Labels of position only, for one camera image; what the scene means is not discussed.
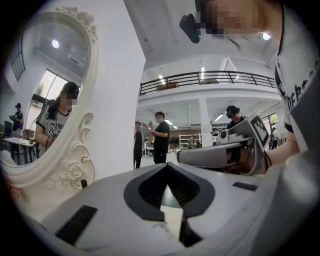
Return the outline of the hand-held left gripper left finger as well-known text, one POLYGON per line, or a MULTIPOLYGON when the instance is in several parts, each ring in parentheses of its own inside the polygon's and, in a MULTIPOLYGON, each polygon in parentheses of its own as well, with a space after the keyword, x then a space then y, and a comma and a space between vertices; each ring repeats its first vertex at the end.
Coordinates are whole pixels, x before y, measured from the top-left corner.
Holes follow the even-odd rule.
POLYGON ((169 256, 184 250, 161 211, 165 164, 102 178, 47 215, 43 227, 72 256, 169 256))

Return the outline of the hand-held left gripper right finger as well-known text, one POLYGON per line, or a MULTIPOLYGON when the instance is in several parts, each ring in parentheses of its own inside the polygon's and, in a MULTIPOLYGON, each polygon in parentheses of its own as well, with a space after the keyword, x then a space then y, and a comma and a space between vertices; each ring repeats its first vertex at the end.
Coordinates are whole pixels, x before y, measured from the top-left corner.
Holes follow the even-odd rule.
POLYGON ((182 209, 187 229, 197 242, 167 256, 249 256, 252 242, 245 236, 253 226, 257 210, 248 205, 262 176, 228 174, 178 162, 167 167, 199 186, 199 192, 182 209), (254 190, 235 186, 248 184, 254 190))

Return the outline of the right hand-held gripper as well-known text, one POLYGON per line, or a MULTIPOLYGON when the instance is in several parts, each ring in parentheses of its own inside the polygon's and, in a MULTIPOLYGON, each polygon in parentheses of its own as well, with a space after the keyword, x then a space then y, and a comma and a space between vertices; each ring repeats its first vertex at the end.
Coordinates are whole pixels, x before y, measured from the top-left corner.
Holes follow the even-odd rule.
POLYGON ((216 138, 217 145, 180 150, 176 158, 179 163, 194 167, 225 168, 228 166, 227 151, 245 148, 251 152, 252 166, 249 173, 242 174, 255 175, 262 168, 266 168, 265 153, 269 138, 262 119, 254 113, 231 129, 222 130, 216 138))

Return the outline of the person's right forearm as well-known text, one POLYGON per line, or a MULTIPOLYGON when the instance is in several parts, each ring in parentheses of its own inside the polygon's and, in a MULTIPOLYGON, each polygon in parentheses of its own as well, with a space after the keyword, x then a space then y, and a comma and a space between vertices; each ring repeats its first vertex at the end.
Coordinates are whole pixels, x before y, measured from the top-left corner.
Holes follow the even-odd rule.
POLYGON ((289 133, 285 143, 273 150, 268 150, 265 153, 265 173, 267 170, 278 164, 284 164, 288 158, 300 152, 298 142, 293 133, 289 133))

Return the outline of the person's right hand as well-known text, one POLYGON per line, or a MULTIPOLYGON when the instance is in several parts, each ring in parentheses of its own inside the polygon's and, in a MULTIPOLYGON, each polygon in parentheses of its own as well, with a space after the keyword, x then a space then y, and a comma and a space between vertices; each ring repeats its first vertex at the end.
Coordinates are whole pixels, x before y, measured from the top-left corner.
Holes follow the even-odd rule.
POLYGON ((227 172, 231 174, 247 174, 252 167, 252 154, 251 152, 242 147, 228 149, 226 152, 227 172))

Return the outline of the white shelf rack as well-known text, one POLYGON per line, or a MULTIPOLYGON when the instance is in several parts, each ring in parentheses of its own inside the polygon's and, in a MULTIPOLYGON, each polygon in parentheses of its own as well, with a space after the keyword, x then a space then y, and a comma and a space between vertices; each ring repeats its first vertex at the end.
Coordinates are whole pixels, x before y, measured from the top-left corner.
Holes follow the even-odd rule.
POLYGON ((197 140, 197 148, 202 147, 202 134, 180 134, 179 135, 179 149, 180 150, 187 150, 187 141, 189 138, 193 135, 195 139, 197 140))

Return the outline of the black balcony railing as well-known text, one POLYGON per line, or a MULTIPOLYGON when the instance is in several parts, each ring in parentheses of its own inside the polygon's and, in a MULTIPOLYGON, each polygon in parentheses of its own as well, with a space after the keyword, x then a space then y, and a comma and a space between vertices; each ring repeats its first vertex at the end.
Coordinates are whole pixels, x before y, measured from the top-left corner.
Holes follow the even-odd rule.
POLYGON ((157 79, 142 82, 139 88, 139 96, 153 92, 160 92, 157 87, 167 84, 168 82, 178 83, 179 87, 194 85, 215 85, 215 84, 249 84, 255 86, 265 86, 274 88, 275 79, 248 72, 238 72, 229 70, 209 70, 181 73, 171 76, 160 76, 157 79))

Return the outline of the brown box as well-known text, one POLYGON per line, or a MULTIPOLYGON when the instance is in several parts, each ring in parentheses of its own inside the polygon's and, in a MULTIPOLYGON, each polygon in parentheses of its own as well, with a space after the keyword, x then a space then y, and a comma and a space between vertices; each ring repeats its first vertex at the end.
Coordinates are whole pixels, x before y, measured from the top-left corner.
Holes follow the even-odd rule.
POLYGON ((168 82, 168 83, 165 83, 161 86, 158 86, 157 90, 158 91, 165 91, 165 90, 175 89, 178 87, 179 87, 179 84, 177 82, 168 82))

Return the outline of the white backdrop panel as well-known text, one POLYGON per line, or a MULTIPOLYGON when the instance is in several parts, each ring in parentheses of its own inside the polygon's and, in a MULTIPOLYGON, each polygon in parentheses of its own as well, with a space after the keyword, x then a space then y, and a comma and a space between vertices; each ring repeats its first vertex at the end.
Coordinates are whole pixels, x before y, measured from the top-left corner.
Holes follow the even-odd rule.
POLYGON ((94 16, 98 69, 87 138, 96 179, 131 171, 134 125, 146 58, 124 0, 58 0, 94 16))

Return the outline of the person's grey t-shirt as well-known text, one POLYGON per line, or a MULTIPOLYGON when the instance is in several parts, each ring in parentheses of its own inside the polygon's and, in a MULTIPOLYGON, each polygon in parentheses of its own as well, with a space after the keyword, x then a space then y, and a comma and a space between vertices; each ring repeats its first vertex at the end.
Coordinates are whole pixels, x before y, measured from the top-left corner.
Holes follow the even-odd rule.
POLYGON ((275 61, 276 89, 282 99, 284 127, 296 137, 299 150, 308 150, 291 111, 302 99, 320 62, 319 47, 298 14, 285 5, 282 8, 282 33, 275 61))

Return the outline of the oval white framed mirror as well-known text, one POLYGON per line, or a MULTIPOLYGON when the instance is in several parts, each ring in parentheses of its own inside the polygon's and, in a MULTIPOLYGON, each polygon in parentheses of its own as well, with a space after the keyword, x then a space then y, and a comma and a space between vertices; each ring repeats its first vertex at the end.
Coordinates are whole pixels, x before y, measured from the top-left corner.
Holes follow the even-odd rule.
POLYGON ((95 168, 86 146, 94 114, 89 103, 98 71, 98 37, 95 17, 76 7, 58 6, 35 14, 27 26, 58 22, 70 26, 83 36, 87 45, 85 69, 77 105, 57 140, 40 159, 27 165, 13 165, 4 159, 3 172, 7 184, 21 192, 25 201, 44 201, 71 197, 81 189, 81 174, 90 185, 95 180, 95 168))

